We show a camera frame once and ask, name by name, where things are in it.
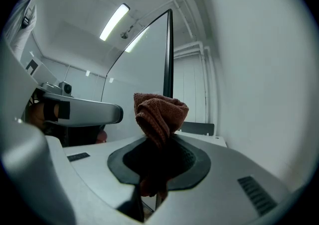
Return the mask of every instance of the towel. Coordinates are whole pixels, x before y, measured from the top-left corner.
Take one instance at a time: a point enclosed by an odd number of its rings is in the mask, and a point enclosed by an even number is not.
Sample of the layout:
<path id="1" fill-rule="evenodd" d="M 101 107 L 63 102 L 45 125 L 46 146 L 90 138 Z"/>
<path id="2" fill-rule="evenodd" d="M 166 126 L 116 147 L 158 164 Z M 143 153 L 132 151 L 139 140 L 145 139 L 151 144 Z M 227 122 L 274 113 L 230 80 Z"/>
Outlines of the towel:
<path id="1" fill-rule="evenodd" d="M 162 198 L 167 195 L 166 183 L 170 179 L 170 173 L 165 160 L 165 153 L 169 144 L 170 135 L 183 124 L 188 107 L 178 99 L 171 99 L 156 94 L 134 94 L 134 110 L 136 122 L 148 137 L 146 141 L 152 141 L 153 146 L 148 148 L 152 155 L 151 160 L 146 160 L 152 165 L 147 176 L 141 178 L 140 191 L 142 196 L 153 196 L 157 192 Z"/>

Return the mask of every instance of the black frame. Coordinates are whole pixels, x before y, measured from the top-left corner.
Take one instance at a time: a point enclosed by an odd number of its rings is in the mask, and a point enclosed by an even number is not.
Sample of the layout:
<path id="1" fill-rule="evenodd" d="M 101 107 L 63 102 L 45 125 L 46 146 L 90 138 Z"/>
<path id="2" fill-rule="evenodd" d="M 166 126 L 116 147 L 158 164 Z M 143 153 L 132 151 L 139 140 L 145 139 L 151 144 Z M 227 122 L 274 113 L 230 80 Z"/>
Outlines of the black frame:
<path id="1" fill-rule="evenodd" d="M 157 21 L 159 18 L 161 18 L 166 13 L 167 13 L 167 34 L 166 34 L 166 55 L 165 55 L 165 68 L 164 68 L 163 96 L 172 98 L 173 97 L 173 69 L 174 69 L 173 11 L 172 11 L 172 9 L 168 9 L 167 11 L 163 12 L 160 16 L 158 16 L 155 20 L 153 20 L 149 25 L 147 25 L 145 28 L 143 28 L 135 36 L 135 38 L 137 38 L 146 28 L 151 26 L 155 21 Z M 113 66 L 118 61 L 118 59 L 123 55 L 123 53 L 129 47 L 129 45 L 135 40 L 135 38 L 132 39 L 130 41 L 130 43 L 125 47 L 124 51 L 121 52 L 120 56 L 116 59 L 116 61 L 113 63 L 113 65 L 110 67 L 108 73 L 106 74 L 104 85 L 103 85 L 103 90 L 102 90 L 101 102 L 102 102 L 102 98 L 103 98 L 103 92 L 104 92 L 104 87 L 105 87 L 105 83 L 106 83 L 106 78 L 107 78 L 110 70 L 113 68 Z"/>
<path id="2" fill-rule="evenodd" d="M 2 30 L 6 19 L 8 18 L 11 9 L 14 7 L 18 0 L 3 0 L 2 1 L 2 17 L 0 17 L 0 28 Z M 309 7 L 311 13 L 313 14 L 317 24 L 319 23 L 318 15 L 318 5 L 317 0 L 304 0 Z M 287 209 L 282 210 L 280 216 L 276 216 L 270 220 L 269 223 L 272 224 L 287 224 L 288 222 L 295 222 L 296 218 L 301 217 L 303 221 L 309 220 L 314 222 L 318 220 L 317 216 L 317 205 L 313 201 L 316 200 L 316 193 L 318 192 L 319 183 L 319 167 L 314 168 L 314 175 L 309 178 L 309 183 L 305 188 L 295 196 L 295 199 L 289 204 Z M 44 224 L 45 222 L 39 218 L 33 210 L 31 210 L 28 205 L 21 198 L 20 194 L 15 188 L 15 185 L 8 178 L 4 168 L 1 166 L 0 169 L 2 191 L 5 192 L 3 197 L 2 206 L 2 219 L 10 219 L 11 222 L 25 222 L 30 221 L 36 224 Z M 12 210 L 18 210 L 19 215 L 12 215 Z"/>

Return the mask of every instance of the fluorescent light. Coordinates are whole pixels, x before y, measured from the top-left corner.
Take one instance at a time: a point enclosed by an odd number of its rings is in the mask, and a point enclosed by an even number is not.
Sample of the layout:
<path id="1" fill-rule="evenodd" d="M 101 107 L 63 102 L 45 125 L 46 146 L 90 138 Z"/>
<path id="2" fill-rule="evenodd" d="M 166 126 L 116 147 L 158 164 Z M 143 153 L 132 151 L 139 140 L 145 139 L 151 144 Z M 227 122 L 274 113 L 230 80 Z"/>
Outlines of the fluorescent light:
<path id="1" fill-rule="evenodd" d="M 134 48 L 134 46 L 139 42 L 139 40 L 142 38 L 142 36 L 146 33 L 146 31 L 149 29 L 149 26 L 144 29 L 133 41 L 130 43 L 130 45 L 125 49 L 126 52 L 131 52 Z"/>
<path id="2" fill-rule="evenodd" d="M 113 14 L 109 22 L 106 24 L 105 28 L 100 35 L 100 38 L 105 41 L 116 24 L 122 19 L 122 17 L 130 10 L 130 8 L 126 4 L 120 5 L 120 7 Z"/>

